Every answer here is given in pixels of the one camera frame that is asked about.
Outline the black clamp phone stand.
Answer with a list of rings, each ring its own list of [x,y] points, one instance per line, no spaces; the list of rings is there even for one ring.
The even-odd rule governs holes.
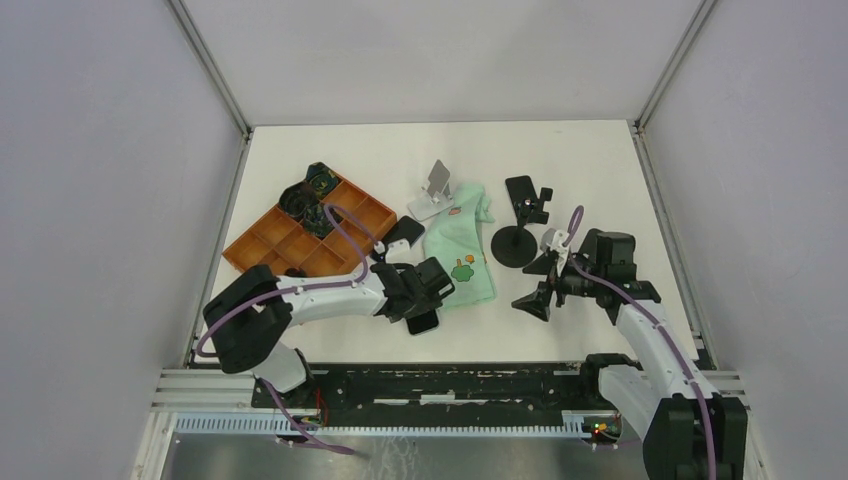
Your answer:
[[[535,258],[537,241],[535,236],[526,230],[528,223],[546,224],[549,213],[544,210],[544,204],[553,196],[551,188],[543,187],[538,195],[539,201],[532,212],[516,216],[515,226],[499,229],[491,240],[491,252],[495,260],[508,268],[522,268]]]

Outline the blue smartphone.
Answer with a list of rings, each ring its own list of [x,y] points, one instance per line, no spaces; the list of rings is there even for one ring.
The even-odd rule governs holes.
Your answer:
[[[408,333],[412,336],[430,332],[436,329],[439,325],[440,320],[437,310],[431,310],[406,320]]]

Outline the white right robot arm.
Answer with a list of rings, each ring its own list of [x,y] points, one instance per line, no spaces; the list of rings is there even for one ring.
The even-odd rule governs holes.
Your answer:
[[[741,479],[748,413],[726,397],[689,358],[667,320],[654,285],[637,277],[636,239],[588,231],[578,251],[566,230],[548,230],[541,254],[523,271],[543,275],[513,308],[548,320],[569,296],[591,298],[607,313],[636,357],[591,354],[577,382],[591,408],[609,402],[635,431],[651,479]]]

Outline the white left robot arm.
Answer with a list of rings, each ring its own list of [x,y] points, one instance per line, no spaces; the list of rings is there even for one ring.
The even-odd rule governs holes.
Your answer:
[[[260,264],[204,307],[207,330],[195,352],[217,359],[226,374],[251,373],[288,406],[302,407],[314,381],[304,355],[283,343],[288,329],[345,316],[416,319],[442,307],[454,290],[435,258],[416,265],[367,260],[348,274],[311,278],[276,276]]]

